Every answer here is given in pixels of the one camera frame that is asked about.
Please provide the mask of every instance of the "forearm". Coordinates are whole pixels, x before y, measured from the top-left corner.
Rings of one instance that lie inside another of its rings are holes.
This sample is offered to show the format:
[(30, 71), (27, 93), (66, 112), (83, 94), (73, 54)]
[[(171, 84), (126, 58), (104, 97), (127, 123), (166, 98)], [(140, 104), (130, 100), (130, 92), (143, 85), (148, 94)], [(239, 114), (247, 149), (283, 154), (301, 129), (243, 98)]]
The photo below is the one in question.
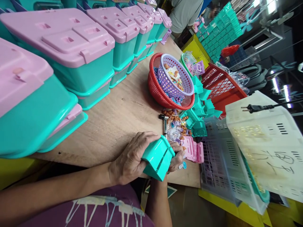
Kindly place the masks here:
[(60, 203), (114, 185), (108, 164), (0, 192), (0, 223), (15, 226)]
[(172, 226), (167, 198), (167, 176), (163, 182), (155, 179), (151, 180), (145, 213), (154, 222), (155, 227)]

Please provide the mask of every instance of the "red plastic basket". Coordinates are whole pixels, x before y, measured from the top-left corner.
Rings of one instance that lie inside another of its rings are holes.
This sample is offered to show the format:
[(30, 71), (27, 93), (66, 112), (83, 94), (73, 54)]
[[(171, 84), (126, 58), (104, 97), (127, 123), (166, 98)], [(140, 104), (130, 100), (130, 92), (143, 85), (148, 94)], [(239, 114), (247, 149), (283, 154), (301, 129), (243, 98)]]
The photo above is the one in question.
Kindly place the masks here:
[(158, 83), (157, 77), (154, 73), (154, 67), (159, 68), (160, 59), (163, 53), (156, 53), (152, 56), (149, 63), (149, 74), (148, 74), (148, 87), (151, 95), (154, 99), (163, 107), (169, 109), (179, 109), (179, 110), (188, 110), (190, 109), (195, 102), (195, 95), (185, 96), (181, 106), (174, 103), (162, 90), (161, 86)]
[(226, 115), (225, 106), (247, 97), (239, 85), (219, 67), (208, 63), (205, 73), (202, 75), (202, 84), (205, 89), (211, 90), (208, 99), (211, 99), (216, 110), (223, 111)]

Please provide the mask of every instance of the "purple shirt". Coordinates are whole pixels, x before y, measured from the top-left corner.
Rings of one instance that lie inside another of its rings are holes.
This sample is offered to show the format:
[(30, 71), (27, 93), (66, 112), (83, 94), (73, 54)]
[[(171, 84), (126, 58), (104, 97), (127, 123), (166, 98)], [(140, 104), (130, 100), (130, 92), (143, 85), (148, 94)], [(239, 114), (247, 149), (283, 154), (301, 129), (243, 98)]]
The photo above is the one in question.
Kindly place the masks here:
[(62, 203), (20, 226), (154, 227), (140, 208), (130, 184), (102, 189), (90, 196)]

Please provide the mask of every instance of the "wooden tabletop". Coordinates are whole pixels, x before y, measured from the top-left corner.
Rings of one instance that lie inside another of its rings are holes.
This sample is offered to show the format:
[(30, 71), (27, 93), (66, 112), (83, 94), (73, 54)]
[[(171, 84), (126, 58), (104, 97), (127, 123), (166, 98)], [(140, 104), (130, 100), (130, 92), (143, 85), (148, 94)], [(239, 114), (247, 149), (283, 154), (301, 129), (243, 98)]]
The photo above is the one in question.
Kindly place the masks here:
[[(156, 52), (179, 59), (182, 51), (168, 38)], [(127, 78), (89, 111), (88, 121), (54, 150), (31, 157), (75, 166), (92, 167), (115, 160), (139, 131), (163, 134), (158, 119), (162, 107), (148, 90), (147, 77), (152, 56), (141, 61)], [(186, 160), (187, 169), (168, 175), (168, 182), (200, 188), (199, 165)]]

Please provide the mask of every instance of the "white plastic crate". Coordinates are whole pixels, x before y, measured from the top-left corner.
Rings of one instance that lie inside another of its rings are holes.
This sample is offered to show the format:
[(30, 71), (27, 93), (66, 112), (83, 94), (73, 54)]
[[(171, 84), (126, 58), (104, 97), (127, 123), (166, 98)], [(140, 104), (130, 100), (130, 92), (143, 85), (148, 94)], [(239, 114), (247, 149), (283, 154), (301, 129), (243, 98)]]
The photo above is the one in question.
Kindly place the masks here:
[[(226, 119), (205, 118), (204, 122), (208, 136), (202, 140), (205, 154), (202, 168), (209, 180), (202, 183), (202, 188), (210, 193), (213, 188), (216, 195), (222, 198), (231, 190), (236, 199), (263, 215), (268, 203), (255, 194), (241, 151), (227, 127)], [(205, 165), (206, 158), (209, 159), (208, 166)], [(214, 179), (213, 185), (209, 184), (211, 178)]]
[(256, 91), (226, 106), (226, 121), (260, 184), (267, 190), (303, 202), (303, 137), (284, 107), (257, 113), (241, 107), (277, 104)]

